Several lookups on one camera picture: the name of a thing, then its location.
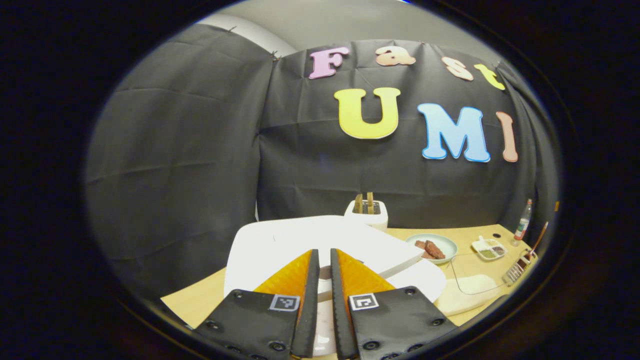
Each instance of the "chopsticks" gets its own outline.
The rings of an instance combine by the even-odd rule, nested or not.
[[[545,226],[542,228],[542,231],[540,232],[538,241],[536,241],[536,244],[533,245],[533,248],[531,248],[531,251],[529,251],[529,255],[531,255],[534,252],[534,250],[536,250],[536,247],[538,247],[538,244],[540,243],[540,240],[542,240],[542,236],[545,234],[545,231],[547,230],[548,225],[549,225],[549,222],[545,222]]]

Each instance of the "condiment tray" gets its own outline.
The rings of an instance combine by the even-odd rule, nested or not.
[[[485,239],[482,236],[479,236],[478,241],[474,241],[471,243],[471,247],[477,251],[477,254],[480,258],[493,261],[500,259],[507,253],[507,249],[502,246],[502,244],[496,239]]]

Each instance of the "yellow letter u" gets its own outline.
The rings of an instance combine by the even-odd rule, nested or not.
[[[362,89],[345,89],[333,96],[338,99],[338,117],[340,127],[349,136],[358,139],[380,139],[391,135],[398,127],[398,106],[396,97],[400,90],[396,88],[376,88],[373,93],[382,104],[382,120],[369,124],[362,120],[362,98],[367,92]]]

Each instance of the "blue plate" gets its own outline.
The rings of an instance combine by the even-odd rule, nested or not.
[[[451,239],[446,238],[442,235],[416,234],[416,235],[410,236],[405,241],[411,245],[415,245],[415,242],[418,240],[420,241],[429,240],[433,242],[438,247],[438,249],[440,249],[440,251],[442,251],[442,254],[444,254],[445,256],[444,259],[427,259],[434,264],[446,263],[447,261],[450,261],[458,253],[458,246],[456,245],[456,243],[454,243],[453,241],[451,241]]]

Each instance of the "bottle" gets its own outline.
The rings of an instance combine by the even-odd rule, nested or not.
[[[527,200],[527,205],[524,208],[522,216],[520,217],[520,223],[518,224],[518,229],[514,234],[513,239],[511,240],[511,244],[513,246],[518,246],[520,241],[524,237],[524,234],[527,232],[527,228],[529,227],[529,221],[531,221],[531,199]]]

